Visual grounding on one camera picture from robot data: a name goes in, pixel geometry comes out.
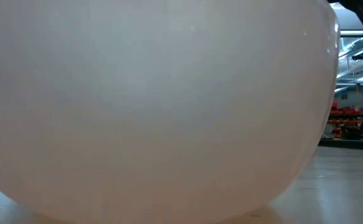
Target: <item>duct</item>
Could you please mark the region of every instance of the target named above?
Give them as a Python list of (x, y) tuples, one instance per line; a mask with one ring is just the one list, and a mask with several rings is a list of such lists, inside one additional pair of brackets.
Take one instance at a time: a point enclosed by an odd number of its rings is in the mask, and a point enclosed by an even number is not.
[(346, 55), (352, 55), (354, 53), (357, 53), (363, 49), (363, 37), (361, 37), (358, 40), (353, 41), (351, 44), (345, 46), (341, 52), (344, 52), (340, 57), (346, 56)]

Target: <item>large white sphere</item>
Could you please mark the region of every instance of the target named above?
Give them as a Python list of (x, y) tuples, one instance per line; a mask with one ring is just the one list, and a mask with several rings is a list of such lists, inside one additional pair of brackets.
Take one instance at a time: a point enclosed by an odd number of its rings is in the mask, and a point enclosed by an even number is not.
[(0, 1), (0, 190), (77, 223), (211, 223), (283, 192), (333, 98), (324, 0)]

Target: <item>ceiling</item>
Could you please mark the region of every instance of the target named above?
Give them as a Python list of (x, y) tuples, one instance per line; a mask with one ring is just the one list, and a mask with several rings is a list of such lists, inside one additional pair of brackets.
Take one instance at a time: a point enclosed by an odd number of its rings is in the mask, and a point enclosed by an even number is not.
[(363, 25), (356, 13), (346, 9), (340, 3), (331, 3), (339, 19), (341, 30), (363, 30)]
[[(340, 3), (331, 3), (331, 7), (334, 9), (341, 30), (363, 30), (363, 25), (357, 15), (344, 8)], [(341, 38), (341, 53), (339, 55), (345, 55), (349, 49), (349, 45), (360, 40), (362, 37), (343, 37)], [(349, 88), (349, 85), (355, 85), (356, 83), (363, 84), (363, 60), (354, 61), (351, 56), (354, 54), (360, 54), (361, 50), (355, 50), (350, 55), (339, 58), (339, 73), (337, 79), (337, 90), (336, 92), (342, 92)]]

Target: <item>white balloon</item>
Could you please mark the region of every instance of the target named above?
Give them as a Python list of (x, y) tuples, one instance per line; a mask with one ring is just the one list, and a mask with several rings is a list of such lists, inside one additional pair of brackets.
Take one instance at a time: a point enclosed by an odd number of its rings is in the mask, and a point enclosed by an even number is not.
[(282, 193), (328, 118), (324, 0), (0, 1), (0, 190), (77, 223), (211, 223)]

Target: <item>gray floor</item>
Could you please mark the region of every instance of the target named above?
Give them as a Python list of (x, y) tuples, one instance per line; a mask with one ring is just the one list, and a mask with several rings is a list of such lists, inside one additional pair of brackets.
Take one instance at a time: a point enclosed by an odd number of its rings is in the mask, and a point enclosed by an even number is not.
[[(363, 224), (363, 151), (320, 147), (278, 199), (217, 224), (245, 223)], [(0, 224), (63, 223), (30, 213), (0, 193)]]

